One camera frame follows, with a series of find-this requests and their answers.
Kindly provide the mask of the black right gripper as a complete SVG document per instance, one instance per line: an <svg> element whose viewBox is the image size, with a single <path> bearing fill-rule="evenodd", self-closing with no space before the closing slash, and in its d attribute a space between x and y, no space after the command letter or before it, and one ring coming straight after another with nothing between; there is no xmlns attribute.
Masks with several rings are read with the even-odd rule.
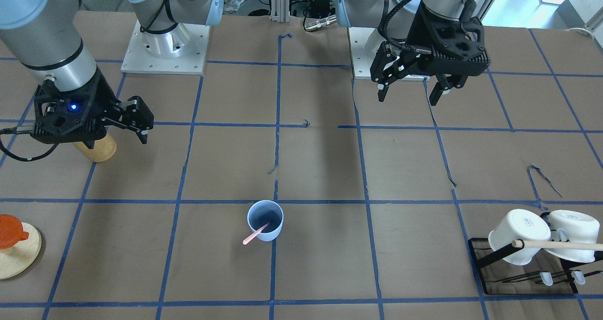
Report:
<svg viewBox="0 0 603 320"><path fill-rule="evenodd" d="M99 70L70 91L59 91L53 81L45 80L37 86L34 111L31 136L44 144L92 143L106 136L106 125L133 131L147 144L154 126L154 115L142 97L120 101Z"/></svg>

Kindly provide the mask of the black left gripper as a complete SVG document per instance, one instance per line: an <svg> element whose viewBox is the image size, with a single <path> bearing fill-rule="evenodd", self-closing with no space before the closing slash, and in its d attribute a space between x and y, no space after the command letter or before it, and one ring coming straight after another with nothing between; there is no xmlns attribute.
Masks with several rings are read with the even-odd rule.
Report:
<svg viewBox="0 0 603 320"><path fill-rule="evenodd" d="M459 19L449 20L418 7L404 47L383 41L373 60L371 80L378 83L378 101L384 102L390 83L408 75L434 76L429 104L436 106L458 81L481 75L490 65L484 26L473 15L475 4L463 4Z"/></svg>

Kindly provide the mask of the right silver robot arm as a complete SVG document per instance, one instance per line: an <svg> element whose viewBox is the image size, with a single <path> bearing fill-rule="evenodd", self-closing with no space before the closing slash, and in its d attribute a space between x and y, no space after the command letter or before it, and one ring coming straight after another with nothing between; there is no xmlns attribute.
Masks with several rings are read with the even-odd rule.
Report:
<svg viewBox="0 0 603 320"><path fill-rule="evenodd" d="M155 74L202 72L207 33L220 23L224 0L128 0L137 17L122 70ZM107 125L147 143L154 116L137 95L117 99L73 25L83 0L1 0L1 40L38 82L36 120L4 134L28 134L45 144L84 142L93 148Z"/></svg>

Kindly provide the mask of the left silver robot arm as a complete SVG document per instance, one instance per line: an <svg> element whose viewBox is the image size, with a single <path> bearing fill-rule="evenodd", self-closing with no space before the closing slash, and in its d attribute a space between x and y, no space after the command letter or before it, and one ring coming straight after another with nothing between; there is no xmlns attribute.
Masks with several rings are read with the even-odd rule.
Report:
<svg viewBox="0 0 603 320"><path fill-rule="evenodd" d="M434 76L429 95L442 95L483 74L491 61L478 12L486 0L337 0L341 26L374 28L383 39L370 65L378 99L410 75Z"/></svg>

